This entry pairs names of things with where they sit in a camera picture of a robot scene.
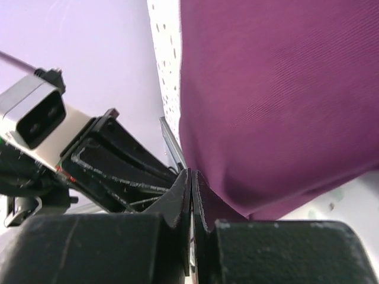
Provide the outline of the purple cloth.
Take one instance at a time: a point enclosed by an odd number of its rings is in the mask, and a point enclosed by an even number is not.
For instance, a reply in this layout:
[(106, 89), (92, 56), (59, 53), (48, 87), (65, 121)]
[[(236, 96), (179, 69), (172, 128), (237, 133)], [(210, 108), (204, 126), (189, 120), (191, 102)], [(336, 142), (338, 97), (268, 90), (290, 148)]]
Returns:
[(182, 151), (244, 217), (378, 168), (377, 1), (182, 1)]

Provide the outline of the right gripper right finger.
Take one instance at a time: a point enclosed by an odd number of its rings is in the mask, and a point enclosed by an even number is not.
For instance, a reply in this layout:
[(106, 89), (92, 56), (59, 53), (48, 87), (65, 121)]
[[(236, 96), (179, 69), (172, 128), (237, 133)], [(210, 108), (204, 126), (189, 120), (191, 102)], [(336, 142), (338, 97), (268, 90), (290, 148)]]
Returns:
[(337, 221), (249, 221), (192, 174), (198, 283), (377, 283), (354, 231)]

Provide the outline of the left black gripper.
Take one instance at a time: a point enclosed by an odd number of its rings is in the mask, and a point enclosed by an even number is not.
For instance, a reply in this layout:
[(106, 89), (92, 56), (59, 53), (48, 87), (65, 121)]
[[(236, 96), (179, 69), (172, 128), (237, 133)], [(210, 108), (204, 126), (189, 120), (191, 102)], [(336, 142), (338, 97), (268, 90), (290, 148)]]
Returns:
[[(142, 212), (178, 177), (117, 121), (116, 109), (92, 117), (60, 154), (59, 175), (107, 212)], [(33, 158), (1, 142), (4, 226), (35, 215), (64, 214), (79, 198)]]

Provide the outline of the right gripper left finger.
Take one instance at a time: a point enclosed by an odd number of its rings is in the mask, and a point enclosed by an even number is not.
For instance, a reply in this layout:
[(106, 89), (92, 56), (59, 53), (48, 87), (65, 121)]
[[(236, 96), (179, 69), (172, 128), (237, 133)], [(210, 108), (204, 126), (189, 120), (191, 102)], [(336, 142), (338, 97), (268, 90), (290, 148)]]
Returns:
[(2, 283), (184, 283), (191, 172), (136, 214), (32, 217), (1, 261)]

